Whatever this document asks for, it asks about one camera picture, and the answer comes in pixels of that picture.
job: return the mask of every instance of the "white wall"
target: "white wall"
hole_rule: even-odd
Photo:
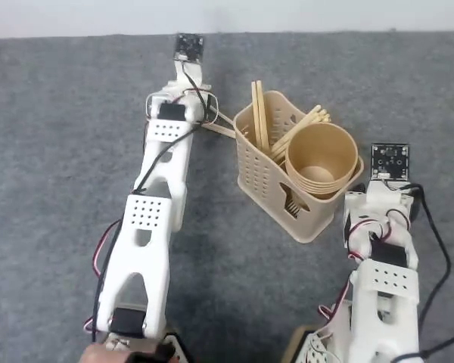
[[[0,0],[0,38],[454,30],[454,0]]]

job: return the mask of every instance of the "black cable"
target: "black cable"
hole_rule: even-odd
[[[170,142],[166,147],[164,147],[160,153],[158,153],[157,157],[154,158],[153,160],[153,163],[151,163],[151,166],[150,166],[150,169],[148,169],[148,171],[145,173],[145,176],[143,176],[143,178],[141,179],[141,181],[139,182],[138,184],[138,187],[135,188],[135,190],[132,192],[133,194],[140,194],[144,191],[143,189],[143,186],[145,185],[145,182],[148,180],[148,178],[150,177],[151,173],[153,172],[154,170],[154,167],[158,164],[158,161],[160,161],[161,157],[175,144],[179,143],[181,140],[187,138],[188,136],[190,136],[191,134],[193,134],[194,132],[196,132],[198,129],[200,129],[200,127],[202,126],[203,123],[205,123],[205,121],[207,121],[207,115],[208,115],[208,108],[207,108],[207,105],[205,104],[205,100],[204,98],[202,97],[202,94],[200,93],[200,90],[198,89],[197,85],[195,84],[195,81],[188,75],[188,73],[185,72],[185,63],[182,63],[182,71],[183,73],[185,74],[185,76],[187,77],[188,81],[191,83],[191,86],[194,88],[194,90],[197,92],[197,96],[198,98],[200,99],[200,102],[202,103],[202,108],[204,109],[204,117],[203,119],[197,123],[194,127],[191,128],[190,131],[188,131],[187,133],[185,133],[184,135],[182,136],[179,136],[178,138],[176,138],[175,140],[173,140],[172,142]]]
[[[425,318],[427,317],[427,313],[432,306],[432,302],[434,301],[435,296],[437,295],[437,293],[439,293],[440,288],[444,285],[444,283],[447,281],[447,279],[451,275],[452,261],[449,256],[449,253],[447,252],[446,245],[443,242],[442,237],[439,234],[439,231],[437,230],[434,220],[432,219],[431,211],[429,210],[427,201],[425,200],[424,188],[420,184],[408,184],[408,185],[404,185],[403,187],[400,188],[400,190],[406,190],[406,189],[419,189],[420,190],[421,201],[422,201],[422,206],[424,207],[425,215],[427,216],[431,230],[433,231],[434,236],[439,244],[440,250],[442,251],[442,253],[444,255],[444,259],[446,260],[446,271],[444,272],[444,275],[442,276],[442,278],[437,282],[436,286],[434,286],[434,289],[432,289],[431,293],[429,293],[429,297],[427,298],[427,301],[421,310],[421,314],[419,315],[418,333],[421,334],[422,328],[424,327]]]
[[[390,208],[390,209],[385,213],[385,216],[388,217],[388,215],[390,214],[390,212],[398,212],[398,213],[403,217],[403,219],[406,221],[407,229],[410,228],[410,221],[409,221],[409,219],[406,217],[406,215],[402,213],[401,210],[398,210],[398,209],[395,209],[395,208]]]
[[[424,349],[417,353],[399,355],[398,357],[392,359],[391,363],[398,363],[399,361],[403,361],[405,359],[417,358],[417,357],[426,359],[426,358],[429,358],[434,353],[439,352],[439,351],[447,348],[448,346],[451,346],[452,344],[454,344],[454,337],[449,338],[448,340],[444,340],[442,343],[439,343],[436,346],[433,346],[432,348]]]
[[[96,331],[98,329],[99,295],[101,294],[101,290],[103,288],[103,283],[104,283],[104,276],[106,275],[107,266],[109,265],[109,260],[111,258],[111,254],[113,253],[114,245],[116,245],[116,242],[120,235],[122,226],[123,226],[123,216],[121,217],[120,222],[118,223],[118,226],[116,227],[116,230],[114,230],[113,239],[111,240],[110,246],[107,249],[106,256],[104,257],[104,263],[103,263],[103,266],[101,267],[101,273],[98,277],[98,285],[96,286],[96,293],[94,296],[94,307],[92,308],[91,341],[93,343],[96,342]]]

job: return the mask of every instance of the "plastic basket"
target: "plastic basket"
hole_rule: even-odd
[[[272,146],[305,115],[282,93],[264,94],[269,143]],[[249,104],[234,118],[238,156],[238,184],[295,240],[311,242],[333,220],[345,191],[363,172],[359,158],[350,181],[328,199],[318,199],[297,187],[279,166],[253,145],[253,110]]]

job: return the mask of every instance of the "wire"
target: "wire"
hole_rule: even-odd
[[[209,110],[215,112],[215,117],[213,118],[212,121],[209,122],[209,124],[213,124],[215,123],[219,116],[222,118],[222,119],[225,119],[225,121],[227,123],[230,123],[230,119],[225,116],[223,113],[221,113],[219,111],[219,99],[217,98],[217,96],[214,95],[214,93],[210,92],[208,89],[203,89],[203,88],[199,88],[198,89],[199,91],[203,92],[203,93],[207,93],[208,95],[210,95],[214,100],[215,100],[215,107],[214,106],[210,106],[209,107]],[[195,88],[187,88],[187,89],[184,89],[182,91],[182,94],[180,96],[178,96],[177,98],[174,98],[173,101],[172,101],[172,104],[176,104],[179,100],[181,100],[182,98],[184,98],[186,96],[186,94],[188,92],[192,92],[192,91],[195,91]]]
[[[203,123],[207,120],[207,114],[208,114],[208,107],[205,103],[204,98],[202,97],[200,90],[198,89],[197,85],[195,84],[194,80],[188,75],[188,73],[185,72],[185,64],[182,63],[182,70],[185,76],[187,77],[188,81],[191,83],[192,87],[195,89],[197,92],[197,96],[200,99],[200,102],[202,103],[202,107],[204,109],[204,117],[203,119],[196,124],[193,128],[190,129],[190,131],[186,132],[184,135],[176,138],[172,142],[170,142],[164,149],[158,153],[158,155],[154,158],[153,163],[150,166],[150,169],[145,173],[145,176],[141,179],[141,181],[138,184],[138,187],[136,187],[132,193],[133,194],[139,194],[142,192],[142,188],[145,185],[145,182],[148,180],[149,176],[154,170],[154,167],[157,165],[158,161],[160,158],[175,144],[180,142],[181,140],[187,138],[189,135],[193,134],[195,131],[197,131]],[[101,273],[98,276],[98,284],[96,286],[96,292],[95,292],[95,298],[94,298],[94,306],[92,309],[92,334],[91,334],[91,341],[95,343],[96,341],[96,332],[97,332],[97,327],[98,327],[98,307],[99,307],[99,295],[101,294],[101,289],[104,283],[104,276],[106,274],[107,266],[109,264],[111,254],[113,253],[114,246],[116,245],[117,239],[120,235],[121,227],[123,225],[123,217],[121,217],[117,223],[116,230],[114,231],[114,236],[113,239],[110,243],[109,249],[107,250],[106,256],[104,257],[104,263],[101,268]]]
[[[111,254],[113,253],[114,246],[120,236],[121,227],[123,226],[123,216],[120,218],[120,222],[117,224],[116,229],[114,230],[113,239],[111,240],[111,244],[107,249],[106,256],[104,257],[104,263],[101,268],[101,273],[99,274],[98,284],[96,286],[96,293],[94,296],[94,306],[92,308],[92,335],[91,341],[93,343],[96,342],[96,331],[98,328],[98,307],[99,307],[99,295],[101,294],[101,289],[104,283],[104,276],[106,275],[107,266],[109,265],[109,260],[111,258]]]
[[[143,189],[143,186],[145,185],[145,182],[148,180],[148,178],[150,177],[151,173],[153,172],[154,170],[154,167],[158,164],[158,161],[160,161],[161,157],[175,144],[178,144],[181,140],[187,138],[188,136],[190,136],[191,134],[193,134],[194,132],[196,132],[198,129],[201,128],[202,124],[205,123],[205,121],[207,120],[207,114],[208,114],[208,107],[207,105],[205,104],[205,100],[204,98],[202,97],[201,93],[200,93],[200,90],[198,89],[197,85],[195,84],[195,81],[188,75],[188,73],[185,72],[185,63],[182,63],[182,70],[183,70],[183,73],[185,74],[185,76],[187,77],[188,81],[191,83],[192,87],[195,89],[195,91],[197,92],[197,96],[198,98],[200,99],[200,102],[202,103],[202,107],[204,109],[204,117],[203,119],[197,123],[194,127],[192,127],[190,129],[190,131],[186,132],[185,134],[183,134],[182,136],[179,136],[178,138],[176,138],[175,140],[173,140],[172,142],[170,142],[166,147],[164,147],[159,153],[158,155],[153,159],[153,163],[151,163],[151,166],[150,166],[150,169],[148,169],[148,171],[145,173],[145,176],[143,176],[143,178],[141,179],[141,181],[138,183],[138,186],[133,190],[133,194],[140,194],[144,191]]]
[[[99,239],[98,245],[96,246],[96,249],[95,249],[94,253],[92,254],[92,269],[94,270],[94,273],[96,274],[97,277],[99,277],[99,275],[101,274],[101,271],[99,271],[99,268],[98,268],[98,257],[99,257],[99,253],[101,252],[101,249],[102,249],[103,246],[104,246],[104,242],[106,241],[107,236],[109,235],[109,232],[110,232],[111,229],[112,229],[115,225],[117,225],[119,222],[121,222],[121,219],[118,219],[118,220],[114,221],[113,223],[111,223],[111,224],[106,228],[106,230],[104,231],[103,235],[102,235],[101,238]]]
[[[397,189],[397,188],[394,188],[394,187],[389,186],[387,179],[382,179],[381,181],[382,181],[382,183],[385,184],[385,186],[386,186],[389,190],[391,190],[391,191],[398,191],[398,190],[399,190],[399,189]]]
[[[350,276],[348,276],[347,282],[343,286],[343,289],[341,289],[341,292],[338,295],[338,298],[336,299],[336,303],[334,304],[334,308],[333,308],[333,310],[331,310],[331,317],[328,319],[325,326],[328,325],[331,320],[333,320],[334,316],[338,312],[338,310],[341,306],[341,303],[343,302],[345,296],[347,295],[348,287],[350,287]]]
[[[390,214],[390,212],[398,212],[402,217],[403,219],[406,221],[406,225],[407,225],[407,230],[410,229],[410,221],[409,219],[406,217],[405,214],[403,214],[403,212],[399,209],[395,209],[395,208],[390,208],[386,213],[385,213],[385,216],[388,217],[388,215]]]
[[[399,361],[403,361],[403,360],[409,359],[409,358],[419,358],[420,357],[422,359],[426,359],[426,358],[429,358],[434,353],[437,353],[437,352],[447,348],[448,346],[451,346],[452,344],[454,344],[454,337],[451,337],[448,340],[444,340],[442,343],[439,343],[436,346],[433,346],[432,348],[424,349],[417,353],[399,355],[398,357],[392,359],[391,363],[398,363]]]
[[[451,275],[452,261],[449,256],[449,253],[447,252],[446,245],[445,245],[442,237],[440,236],[439,231],[437,230],[434,220],[432,219],[431,211],[429,210],[427,201],[425,200],[424,188],[420,184],[408,184],[408,185],[404,185],[403,187],[400,188],[400,190],[406,190],[406,189],[419,189],[420,190],[421,201],[422,201],[422,206],[424,207],[425,215],[427,216],[431,230],[433,231],[434,236],[439,244],[440,250],[442,251],[442,253],[444,255],[444,259],[446,260],[446,271],[444,272],[444,275],[442,276],[442,278],[434,286],[434,289],[431,291],[431,293],[429,293],[429,297],[427,298],[427,301],[426,301],[424,307],[422,308],[421,314],[418,318],[418,332],[419,332],[419,334],[421,334],[422,328],[424,327],[425,318],[427,317],[427,313],[428,313],[429,309],[431,308],[431,305],[432,305],[432,302],[434,301],[435,296],[437,295],[437,293],[439,293],[440,288],[444,285],[444,283],[447,281],[447,279]]]
[[[90,317],[88,320],[84,321],[84,324],[82,324],[82,329],[88,333],[88,334],[91,334],[92,333],[92,330],[91,328],[89,327],[89,325],[92,323],[92,317]]]
[[[337,357],[336,354],[332,353],[332,352],[329,352],[328,350],[325,350],[324,352],[322,350],[318,350],[317,348],[315,348],[315,346],[313,345],[313,340],[309,340],[309,344],[311,345],[311,348],[317,352],[317,353],[320,353],[320,354],[324,354],[324,355],[330,355],[332,356],[333,358],[335,358],[338,363],[341,363],[341,360]]]

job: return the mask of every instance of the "black circuit board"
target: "black circuit board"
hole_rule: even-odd
[[[197,34],[178,34],[176,36],[173,60],[200,64],[204,55],[204,37]]]
[[[372,144],[371,180],[409,180],[409,144]]]

